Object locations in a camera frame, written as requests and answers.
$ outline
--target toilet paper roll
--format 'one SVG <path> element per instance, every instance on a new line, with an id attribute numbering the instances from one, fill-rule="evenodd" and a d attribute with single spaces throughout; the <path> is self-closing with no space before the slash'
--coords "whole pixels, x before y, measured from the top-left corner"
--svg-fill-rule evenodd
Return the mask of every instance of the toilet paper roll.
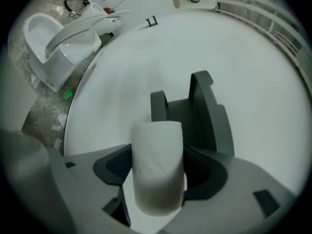
<path id="1" fill-rule="evenodd" d="M 180 122 L 144 123 L 131 132 L 135 201 L 148 215 L 167 215 L 181 206 L 184 192 Z"/>
<path id="2" fill-rule="evenodd" d="M 192 2 L 191 0 L 172 0 L 174 6 L 179 9 L 215 9 L 216 0 L 200 0 L 199 2 Z"/>

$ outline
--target green object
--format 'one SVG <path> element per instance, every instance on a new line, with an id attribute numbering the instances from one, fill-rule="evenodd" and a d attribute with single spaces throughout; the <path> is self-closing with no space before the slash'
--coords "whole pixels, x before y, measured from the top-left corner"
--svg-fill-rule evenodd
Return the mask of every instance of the green object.
<path id="1" fill-rule="evenodd" d="M 73 96 L 73 93 L 70 89 L 67 89 L 63 94 L 63 99 L 68 100 Z"/>

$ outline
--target gray floor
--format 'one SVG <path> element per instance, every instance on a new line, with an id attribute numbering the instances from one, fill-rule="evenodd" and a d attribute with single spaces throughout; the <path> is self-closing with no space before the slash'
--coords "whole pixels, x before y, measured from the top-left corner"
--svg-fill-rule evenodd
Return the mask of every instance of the gray floor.
<path id="1" fill-rule="evenodd" d="M 71 22 L 68 18 L 69 11 L 64 7 L 64 0 L 31 0 L 26 5 L 20 16 L 16 19 L 11 28 L 8 37 L 8 54 L 13 64 L 19 72 L 23 74 L 27 82 L 33 85 L 38 94 L 38 99 L 33 105 L 29 115 L 25 121 L 22 131 L 40 140 L 46 147 L 55 147 L 55 143 L 62 141 L 59 151 L 63 154 L 64 129 L 53 130 L 52 126 L 60 126 L 58 115 L 67 114 L 71 99 L 65 101 L 63 93 L 67 89 L 71 89 L 74 93 L 81 77 L 95 57 L 96 53 L 110 40 L 110 36 L 105 34 L 101 36 L 102 45 L 96 53 L 92 53 L 82 63 L 78 65 L 76 70 L 68 78 L 65 85 L 59 93 L 54 93 L 42 82 L 36 87 L 32 84 L 32 76 L 34 75 L 29 65 L 29 53 L 23 37 L 23 25 L 27 18 L 35 13 L 45 13 L 57 19 L 63 26 Z M 82 0 L 69 1 L 68 4 L 76 12 L 81 12 L 84 8 Z"/>

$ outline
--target gray slot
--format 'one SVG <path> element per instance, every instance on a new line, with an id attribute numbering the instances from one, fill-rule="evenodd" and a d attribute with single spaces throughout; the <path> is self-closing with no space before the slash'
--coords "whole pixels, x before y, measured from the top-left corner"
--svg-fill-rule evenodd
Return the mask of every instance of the gray slot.
<path id="1" fill-rule="evenodd" d="M 207 71 L 191 75 L 188 99 L 167 102 L 164 91 L 151 93 L 152 121 L 182 123 L 183 144 L 234 156 L 229 119 L 211 89 Z"/>

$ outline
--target black clip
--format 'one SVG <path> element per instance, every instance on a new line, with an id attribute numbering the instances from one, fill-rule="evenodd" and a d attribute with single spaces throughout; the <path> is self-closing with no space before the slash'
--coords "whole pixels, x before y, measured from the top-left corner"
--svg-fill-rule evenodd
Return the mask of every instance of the black clip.
<path id="1" fill-rule="evenodd" d="M 154 21 L 155 21 L 153 24 L 151 24 L 151 22 L 150 22 L 150 20 L 149 20 L 149 18 L 151 18 L 151 17 L 149 17 L 149 18 L 146 19 L 150 27 L 153 27 L 153 26 L 155 26 L 155 25 L 158 24 L 157 21 L 156 21 L 155 16 L 152 16 L 152 17 L 154 18 Z"/>

